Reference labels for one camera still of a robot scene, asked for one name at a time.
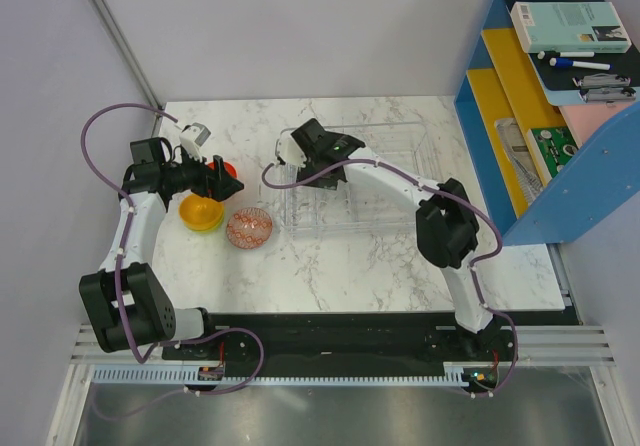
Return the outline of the red patterned glass bowl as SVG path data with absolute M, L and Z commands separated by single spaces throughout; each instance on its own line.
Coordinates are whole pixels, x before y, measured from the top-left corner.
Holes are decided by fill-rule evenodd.
M 271 216 L 258 207 L 246 207 L 235 211 L 226 225 L 226 237 L 236 248 L 253 250 L 263 246 L 271 237 Z

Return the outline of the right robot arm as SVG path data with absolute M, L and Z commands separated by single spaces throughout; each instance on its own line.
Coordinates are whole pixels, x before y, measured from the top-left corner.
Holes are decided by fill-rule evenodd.
M 343 182 L 368 187 L 415 217 L 417 249 L 440 269 L 461 332 L 458 347 L 467 358 L 483 358 L 497 336 L 495 314 L 482 294 L 476 268 L 479 211 L 462 183 L 424 178 L 384 160 L 362 140 L 325 129 L 311 119 L 276 143 L 280 163 L 297 168 L 296 183 L 334 189 Z

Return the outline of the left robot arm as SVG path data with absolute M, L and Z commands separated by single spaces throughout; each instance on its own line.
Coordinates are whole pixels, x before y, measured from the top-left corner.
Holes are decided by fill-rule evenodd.
M 184 147 L 175 162 L 164 138 L 130 144 L 133 163 L 116 189 L 121 215 L 107 257 L 97 272 L 80 279 L 79 293 L 101 349 L 107 353 L 168 341 L 184 341 L 198 359 L 219 348 L 201 307 L 176 309 L 152 269 L 156 239 L 173 196 L 190 191 L 223 202 L 244 184 L 215 155 L 213 164 L 193 159 Z

